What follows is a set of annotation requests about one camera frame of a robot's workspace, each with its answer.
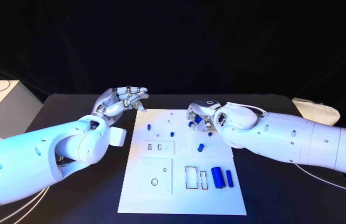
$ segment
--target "round hole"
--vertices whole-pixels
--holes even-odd
[[[155,178],[155,179],[152,180],[152,185],[156,186],[157,183],[159,183],[159,181],[157,181],[157,179]]]
[[[35,151],[36,151],[36,154],[41,156],[42,155],[42,151],[38,147],[35,147]]]

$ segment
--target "blue object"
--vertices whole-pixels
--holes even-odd
[[[214,179],[214,184],[215,188],[224,188],[227,186],[224,176],[222,176],[222,169],[219,167],[214,167],[211,169],[212,173],[212,179]]]
[[[225,174],[227,174],[228,185],[232,188],[234,187],[234,181],[232,181],[231,171],[227,170]]]
[[[196,115],[195,122],[199,124],[202,120],[204,120],[202,117]]]
[[[205,147],[205,145],[201,143],[196,150],[198,150],[199,152],[202,152],[202,151],[204,151],[204,147]]]

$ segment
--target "black table surface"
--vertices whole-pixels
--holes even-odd
[[[241,103],[257,106],[268,112],[302,116],[292,100],[274,94],[153,94],[143,104],[147,109],[188,109],[189,104],[205,97],[214,98],[221,103],[227,101]],[[91,113],[97,98],[98,95],[52,95],[28,132],[78,120]],[[52,185],[39,205],[20,221],[22,224],[346,223],[346,190],[313,178],[293,164],[271,160],[247,149],[232,150],[247,216],[119,213],[136,115],[136,110],[126,111],[114,125],[127,129],[124,147],[110,146],[97,164]],[[330,182],[346,186],[341,172],[323,167],[304,166],[304,168]],[[32,198],[33,196],[0,206],[0,219]],[[13,223],[25,213],[26,211],[22,211],[5,223]]]

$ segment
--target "peg board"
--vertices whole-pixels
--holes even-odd
[[[201,143],[205,147],[204,151],[198,152]],[[150,160],[159,164],[149,170],[143,163]],[[168,160],[170,166],[166,168],[163,165]],[[196,167],[198,189],[186,188],[185,167]],[[211,170],[214,167],[221,167],[227,183],[221,189],[215,188]],[[231,170],[234,187],[228,186],[227,170]],[[206,190],[202,189],[201,171],[206,171]],[[156,186],[149,185],[152,181],[149,173],[156,178]],[[169,191],[166,190],[163,194],[147,194],[162,193],[160,188]],[[232,148],[217,130],[201,132],[189,128],[186,110],[149,109],[147,112],[137,112],[117,212],[247,215]]]

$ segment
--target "white robotic arm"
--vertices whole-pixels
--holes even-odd
[[[110,127],[123,111],[140,109],[149,98],[140,87],[110,88],[91,115],[0,141],[0,205],[15,202],[95,164],[108,145],[121,147],[127,131]],[[65,159],[57,163],[57,154]]]
[[[218,130],[225,143],[281,162],[330,168],[346,172],[346,129],[302,117],[266,112],[250,106],[214,99],[195,101],[188,109],[191,127]]]

